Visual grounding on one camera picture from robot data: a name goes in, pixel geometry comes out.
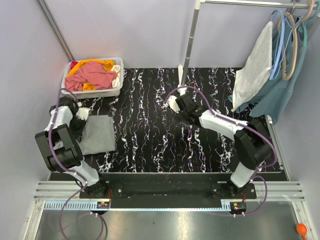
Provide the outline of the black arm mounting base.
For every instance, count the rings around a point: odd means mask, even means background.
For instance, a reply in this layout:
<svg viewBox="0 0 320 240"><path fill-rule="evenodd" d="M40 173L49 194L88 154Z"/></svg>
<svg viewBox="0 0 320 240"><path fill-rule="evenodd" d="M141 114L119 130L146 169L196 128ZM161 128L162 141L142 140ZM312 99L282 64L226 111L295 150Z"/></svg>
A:
<svg viewBox="0 0 320 240"><path fill-rule="evenodd" d="M217 209L222 200L255 200L252 183L237 190L229 173L104 173L115 209Z"/></svg>

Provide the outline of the grey t shirt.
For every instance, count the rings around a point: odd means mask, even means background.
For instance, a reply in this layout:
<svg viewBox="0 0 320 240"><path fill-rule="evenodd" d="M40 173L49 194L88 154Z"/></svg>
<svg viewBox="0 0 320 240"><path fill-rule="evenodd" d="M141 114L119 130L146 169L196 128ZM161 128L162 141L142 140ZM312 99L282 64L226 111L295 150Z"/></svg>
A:
<svg viewBox="0 0 320 240"><path fill-rule="evenodd" d="M83 155L114 152L116 139L113 118L108 115L89 116L78 144Z"/></svg>

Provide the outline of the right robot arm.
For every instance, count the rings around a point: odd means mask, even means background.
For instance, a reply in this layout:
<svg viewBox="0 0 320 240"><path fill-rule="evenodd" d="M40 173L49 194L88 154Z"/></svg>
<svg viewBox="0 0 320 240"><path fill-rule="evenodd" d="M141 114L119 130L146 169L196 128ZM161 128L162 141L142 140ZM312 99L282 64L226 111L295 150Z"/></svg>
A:
<svg viewBox="0 0 320 240"><path fill-rule="evenodd" d="M239 163L230 180L222 185L221 193L232 197L242 194L258 167L273 153L262 123L258 120L236 123L235 119L196 103L187 94L170 96L167 103L183 124L217 132L234 142Z"/></svg>

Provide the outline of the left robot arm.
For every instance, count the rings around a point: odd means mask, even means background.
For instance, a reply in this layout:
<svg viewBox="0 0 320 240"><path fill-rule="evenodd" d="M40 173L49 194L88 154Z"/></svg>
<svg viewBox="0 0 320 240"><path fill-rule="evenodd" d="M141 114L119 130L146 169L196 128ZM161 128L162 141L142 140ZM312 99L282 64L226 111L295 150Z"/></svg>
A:
<svg viewBox="0 0 320 240"><path fill-rule="evenodd" d="M103 197L108 186L102 175L84 161L79 146L90 111L76 99L59 98L50 107L48 126L35 135L35 141L49 171L69 174L85 194Z"/></svg>

